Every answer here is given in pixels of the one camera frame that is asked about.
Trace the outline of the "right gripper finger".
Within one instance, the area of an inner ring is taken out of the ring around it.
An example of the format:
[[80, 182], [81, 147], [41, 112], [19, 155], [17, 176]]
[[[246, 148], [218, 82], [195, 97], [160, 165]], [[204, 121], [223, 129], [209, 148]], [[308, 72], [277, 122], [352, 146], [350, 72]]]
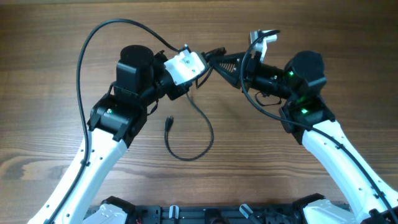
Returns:
[[240, 69], [244, 52], [220, 55], [210, 59], [210, 65], [218, 72], [231, 86], [241, 88]]
[[213, 49], [211, 51], [208, 52], [204, 52], [203, 53], [203, 58], [205, 60], [209, 60], [212, 57], [217, 57], [217, 56], [222, 56], [226, 53], [226, 49], [224, 47], [220, 47], [217, 49]]

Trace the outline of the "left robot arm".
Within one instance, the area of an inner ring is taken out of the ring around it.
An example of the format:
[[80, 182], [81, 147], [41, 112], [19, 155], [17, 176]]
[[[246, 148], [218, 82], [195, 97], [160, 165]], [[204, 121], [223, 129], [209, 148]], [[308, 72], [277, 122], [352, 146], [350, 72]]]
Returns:
[[182, 96], [206, 68], [188, 46], [171, 59], [142, 45], [123, 48], [116, 81], [91, 109], [75, 158], [30, 223], [83, 223], [106, 176], [145, 125], [148, 106], [164, 96]]

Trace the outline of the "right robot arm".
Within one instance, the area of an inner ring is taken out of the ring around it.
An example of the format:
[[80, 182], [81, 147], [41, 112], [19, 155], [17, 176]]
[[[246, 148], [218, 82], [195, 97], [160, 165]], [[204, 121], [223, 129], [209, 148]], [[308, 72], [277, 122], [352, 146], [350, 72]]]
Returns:
[[299, 52], [283, 69], [264, 64], [250, 50], [228, 55], [220, 48], [204, 56], [250, 104], [280, 121], [285, 132], [318, 159], [357, 223], [397, 223], [397, 191], [361, 157], [321, 96], [326, 77], [319, 53]]

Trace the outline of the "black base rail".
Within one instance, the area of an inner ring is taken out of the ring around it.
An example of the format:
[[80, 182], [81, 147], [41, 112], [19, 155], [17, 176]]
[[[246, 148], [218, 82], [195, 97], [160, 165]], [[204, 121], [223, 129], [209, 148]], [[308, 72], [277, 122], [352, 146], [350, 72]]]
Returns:
[[262, 206], [161, 207], [133, 205], [111, 196], [88, 209], [83, 223], [306, 223], [304, 206], [324, 198], [321, 194], [312, 194], [293, 203]]

